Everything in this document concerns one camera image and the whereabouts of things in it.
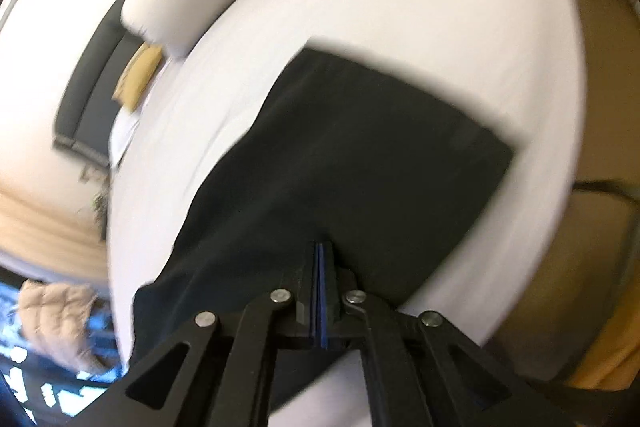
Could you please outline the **dark grey upholstered headboard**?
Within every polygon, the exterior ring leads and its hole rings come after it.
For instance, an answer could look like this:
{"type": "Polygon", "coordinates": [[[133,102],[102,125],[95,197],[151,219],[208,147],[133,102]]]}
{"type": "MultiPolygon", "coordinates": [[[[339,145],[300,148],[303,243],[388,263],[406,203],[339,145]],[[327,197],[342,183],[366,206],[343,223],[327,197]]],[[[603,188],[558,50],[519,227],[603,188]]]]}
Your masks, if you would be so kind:
{"type": "Polygon", "coordinates": [[[55,150],[106,171],[108,139],[119,105],[117,81],[142,40],[120,21],[125,0],[115,0],[96,26],[75,66],[53,124],[55,150]]]}

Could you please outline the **beige puffer jacket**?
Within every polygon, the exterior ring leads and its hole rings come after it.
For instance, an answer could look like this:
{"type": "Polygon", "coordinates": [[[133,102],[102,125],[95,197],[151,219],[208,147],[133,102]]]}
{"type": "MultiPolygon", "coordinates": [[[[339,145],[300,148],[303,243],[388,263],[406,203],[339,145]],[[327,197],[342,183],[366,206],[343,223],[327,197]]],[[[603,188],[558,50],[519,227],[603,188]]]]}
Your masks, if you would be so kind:
{"type": "Polygon", "coordinates": [[[17,301],[22,335],[38,355],[64,369],[103,375],[113,365],[91,346],[88,323],[96,300],[87,284],[26,280],[17,301]]]}

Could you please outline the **yellow decorative cushion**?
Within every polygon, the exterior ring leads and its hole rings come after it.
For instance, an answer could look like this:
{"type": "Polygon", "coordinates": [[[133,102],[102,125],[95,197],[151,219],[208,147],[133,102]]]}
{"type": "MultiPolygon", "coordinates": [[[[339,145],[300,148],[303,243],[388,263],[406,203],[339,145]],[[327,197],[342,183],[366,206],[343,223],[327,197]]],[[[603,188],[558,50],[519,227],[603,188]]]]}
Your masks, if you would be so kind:
{"type": "Polygon", "coordinates": [[[120,75],[112,99],[127,112],[134,113],[161,62],[162,47],[142,43],[120,75]]]}

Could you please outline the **black pants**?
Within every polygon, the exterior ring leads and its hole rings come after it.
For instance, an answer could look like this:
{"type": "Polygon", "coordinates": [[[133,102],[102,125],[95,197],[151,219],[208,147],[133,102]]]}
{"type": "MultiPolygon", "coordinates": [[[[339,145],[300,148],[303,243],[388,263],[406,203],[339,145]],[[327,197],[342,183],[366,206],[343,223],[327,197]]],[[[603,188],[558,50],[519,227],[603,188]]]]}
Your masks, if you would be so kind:
{"type": "Polygon", "coordinates": [[[131,358],[198,312],[239,312],[281,287],[319,239],[361,288],[402,305],[472,229],[513,156],[434,95],[301,50],[198,189],[160,276],[136,292],[131,358]]]}

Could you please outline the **white pillow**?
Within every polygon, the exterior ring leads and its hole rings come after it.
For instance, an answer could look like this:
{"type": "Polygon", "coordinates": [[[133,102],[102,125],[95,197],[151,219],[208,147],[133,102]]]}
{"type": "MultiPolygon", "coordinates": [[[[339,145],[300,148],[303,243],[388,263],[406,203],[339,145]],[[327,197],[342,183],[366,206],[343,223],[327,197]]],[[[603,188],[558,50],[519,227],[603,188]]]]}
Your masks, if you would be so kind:
{"type": "Polygon", "coordinates": [[[113,172],[119,169],[119,165],[122,163],[132,139],[134,139],[140,119],[140,110],[129,112],[126,108],[119,109],[107,143],[108,160],[113,172]]]}

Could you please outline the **wall socket panel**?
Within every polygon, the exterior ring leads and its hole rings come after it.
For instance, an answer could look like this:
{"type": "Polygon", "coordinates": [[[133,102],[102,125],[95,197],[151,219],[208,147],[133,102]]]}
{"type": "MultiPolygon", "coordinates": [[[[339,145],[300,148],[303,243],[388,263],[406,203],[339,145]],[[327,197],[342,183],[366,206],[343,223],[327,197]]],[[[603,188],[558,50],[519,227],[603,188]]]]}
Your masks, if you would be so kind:
{"type": "Polygon", "coordinates": [[[81,169],[79,181],[81,183],[91,182],[91,183],[105,185],[108,183],[109,177],[110,175],[108,174],[107,171],[100,169],[96,166],[86,164],[81,169]]]}

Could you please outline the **white bed mattress sheet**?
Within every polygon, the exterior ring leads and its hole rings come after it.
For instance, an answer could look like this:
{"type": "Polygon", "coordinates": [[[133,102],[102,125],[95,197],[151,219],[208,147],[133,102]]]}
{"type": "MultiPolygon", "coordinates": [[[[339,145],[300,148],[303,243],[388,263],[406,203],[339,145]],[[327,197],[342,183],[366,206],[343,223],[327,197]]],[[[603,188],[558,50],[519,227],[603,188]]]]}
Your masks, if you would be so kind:
{"type": "Polygon", "coordinates": [[[561,216],[575,0],[236,0],[110,216],[133,426],[555,426],[480,347],[561,216]]]}

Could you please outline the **beige curtain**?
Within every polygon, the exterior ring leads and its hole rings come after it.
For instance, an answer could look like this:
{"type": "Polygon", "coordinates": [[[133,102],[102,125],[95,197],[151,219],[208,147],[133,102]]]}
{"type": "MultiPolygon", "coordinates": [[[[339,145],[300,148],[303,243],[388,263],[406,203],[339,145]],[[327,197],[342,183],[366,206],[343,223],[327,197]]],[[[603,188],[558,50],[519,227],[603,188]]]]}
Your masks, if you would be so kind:
{"type": "Polygon", "coordinates": [[[106,246],[96,225],[1,189],[1,252],[33,268],[106,285],[106,246]]]}

